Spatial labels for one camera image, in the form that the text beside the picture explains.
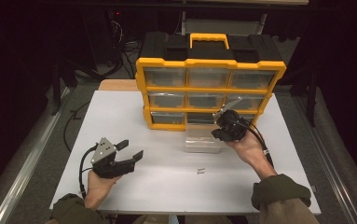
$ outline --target hand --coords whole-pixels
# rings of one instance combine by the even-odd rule
[[[227,142],[227,145],[236,151],[242,161],[253,167],[261,180],[277,174],[253,133],[247,131],[240,141]]]
[[[90,170],[88,173],[88,194],[85,198],[85,207],[94,211],[97,210],[120,177],[122,176],[104,179]]]

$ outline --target yellow plastic frame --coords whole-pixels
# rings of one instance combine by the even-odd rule
[[[210,40],[221,40],[221,36],[209,37]],[[200,36],[194,36],[193,39],[201,39]],[[271,61],[260,61],[258,63],[238,63],[235,60],[209,60],[209,59],[187,59],[185,61],[165,61],[161,58],[139,58],[136,63],[137,73],[136,81],[137,87],[141,91],[144,100],[144,119],[150,129],[160,129],[160,130],[170,130],[170,131],[184,131],[186,125],[186,112],[200,112],[200,113],[215,113],[215,109],[209,108],[188,108],[187,96],[185,97],[185,106],[183,108],[169,108],[169,107],[154,107],[150,106],[148,92],[149,91],[180,91],[180,92],[222,92],[222,93],[247,93],[247,94],[262,94],[264,99],[262,100],[260,106],[256,110],[237,110],[241,114],[252,114],[254,115],[253,124],[256,124],[257,119],[261,114],[263,114],[268,100],[271,97],[272,91],[278,79],[280,79],[285,70],[285,63],[271,62]],[[187,71],[185,74],[185,86],[184,87],[163,87],[163,86],[146,86],[146,80],[144,75],[144,68],[146,67],[171,67],[171,68],[194,68],[194,67],[221,67],[230,70],[245,69],[245,70],[272,70],[276,71],[276,75],[271,79],[267,89],[231,89],[228,87],[231,82],[232,72],[230,72],[227,85],[224,88],[198,88],[198,87],[188,87],[188,75]],[[151,112],[184,112],[184,122],[183,124],[158,124],[153,123]]]

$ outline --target wrist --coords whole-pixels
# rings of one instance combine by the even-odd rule
[[[103,200],[97,199],[92,194],[88,194],[84,200],[85,207],[96,211]]]
[[[264,162],[267,161],[266,156],[262,148],[254,149],[250,156],[247,156],[245,162],[247,162],[254,169],[258,166],[265,165]]]
[[[262,159],[252,161],[249,163],[254,171],[259,176],[260,180],[264,180],[272,175],[277,175],[274,167],[268,162],[265,156]]]

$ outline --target black cable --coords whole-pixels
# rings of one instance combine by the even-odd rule
[[[86,168],[85,170],[82,171],[82,174],[83,174],[85,171],[88,171],[88,170],[91,170],[91,169],[93,169],[93,168],[91,168],[91,167],[90,167],[90,168]]]
[[[183,12],[179,12],[179,18],[178,18],[177,26],[175,27],[175,30],[174,30],[174,32],[172,33],[173,35],[175,35],[175,34],[177,33],[177,30],[178,30],[178,27],[179,27],[179,23],[180,23],[180,21],[181,21],[181,19],[182,19],[182,13],[183,13]]]
[[[265,143],[265,146],[266,146],[265,139],[263,138],[263,136],[260,133],[260,131],[256,128],[256,126],[254,124],[252,124],[250,121],[246,120],[246,119],[243,119],[243,120],[248,124],[248,127],[251,127],[251,126],[254,127],[254,129],[259,133],[259,137],[262,139],[262,141]]]
[[[82,182],[82,173],[84,172],[83,169],[83,162],[85,161],[86,157],[88,156],[88,154],[94,150],[96,150],[97,146],[99,144],[96,143],[96,146],[91,147],[90,149],[88,149],[88,151],[85,152],[85,154],[82,157],[82,160],[80,161],[80,165],[79,165],[79,188],[80,188],[80,192],[82,194],[82,198],[85,199],[86,198],[86,190],[85,190],[85,186],[83,185]]]
[[[132,65],[131,65],[131,61],[129,59],[129,56],[126,54],[126,52],[123,51],[123,54],[126,56],[126,60],[128,61],[129,65],[130,65],[130,69],[131,69],[131,72],[132,72],[132,78],[134,79],[135,78],[135,73],[134,73],[134,69],[132,68]]]
[[[84,72],[86,75],[89,76],[89,77],[82,76],[82,75],[79,75],[78,73],[76,73],[76,77],[80,77],[80,78],[88,79],[88,80],[91,80],[91,79],[94,79],[97,77],[96,79],[98,79],[98,80],[104,80],[104,79],[106,79],[106,77],[111,76],[112,74],[117,72],[122,67],[123,61],[120,59],[117,60],[117,63],[115,64],[115,66],[111,70],[109,70],[108,72],[106,72],[104,74],[99,74],[96,71],[93,71],[92,69],[89,69],[84,66],[80,66],[73,62],[69,62],[69,63],[73,64],[76,68],[78,68],[79,70],[81,70],[82,72]]]
[[[80,106],[77,110],[72,110],[71,112],[73,113],[73,115],[67,120],[67,122],[65,123],[64,126],[64,132],[62,133],[62,139],[64,140],[64,144],[65,147],[67,148],[67,150],[71,153],[71,148],[70,146],[68,146],[68,142],[67,142],[67,138],[66,138],[66,133],[67,133],[67,128],[68,125],[70,124],[72,119],[80,119],[76,117],[76,114],[79,112],[79,110],[81,110],[83,107],[85,107],[85,105],[88,105],[90,103],[90,101],[87,101],[86,103],[84,103],[82,106]]]
[[[125,43],[125,45],[128,45],[128,44],[130,44],[130,43],[132,43],[132,42],[136,42],[136,43],[137,43],[137,46],[134,47],[134,48],[131,48],[131,49],[124,49],[124,51],[126,51],[126,52],[131,52],[131,51],[134,51],[135,49],[138,49],[136,52],[140,51],[140,41],[139,41],[139,40],[127,42],[127,43]]]
[[[138,52],[134,52],[134,53],[131,53],[131,54],[129,54],[128,55],[128,58],[130,58],[132,55],[134,55],[134,54],[137,54]]]
[[[229,120],[229,122],[231,123],[234,123],[234,124],[238,124],[244,128],[246,128],[246,130],[250,131],[255,137],[256,139],[259,141],[260,145],[262,146],[262,148],[264,150],[268,149],[268,147],[266,147],[266,143],[265,143],[265,140],[263,138],[261,138],[259,135],[260,133],[256,133],[254,130],[252,130],[251,128],[248,128],[248,126],[244,125],[244,124],[241,124],[240,122],[237,122],[237,121],[232,121],[232,120]]]
[[[126,67],[126,65],[124,65],[124,64],[123,64],[123,67],[124,67],[124,69],[126,70],[126,72],[128,73],[129,78],[132,79],[131,73],[129,72],[129,69],[128,69],[128,68]]]

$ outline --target white surface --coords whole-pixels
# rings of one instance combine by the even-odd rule
[[[143,118],[139,91],[96,91],[67,162],[52,205],[66,193],[79,194],[78,169],[83,154],[106,137],[113,144],[129,139],[117,153],[117,161],[130,159],[144,150],[135,171],[124,175],[113,187],[100,210],[145,214],[248,214],[253,183],[259,178],[233,149],[218,154],[185,152],[185,132],[149,130]],[[273,96],[258,121],[276,170],[296,183],[309,187],[303,166]],[[90,153],[84,168],[90,167]],[[204,174],[198,175],[198,169]],[[83,174],[87,183],[87,172]],[[320,214],[314,195],[312,213]]]

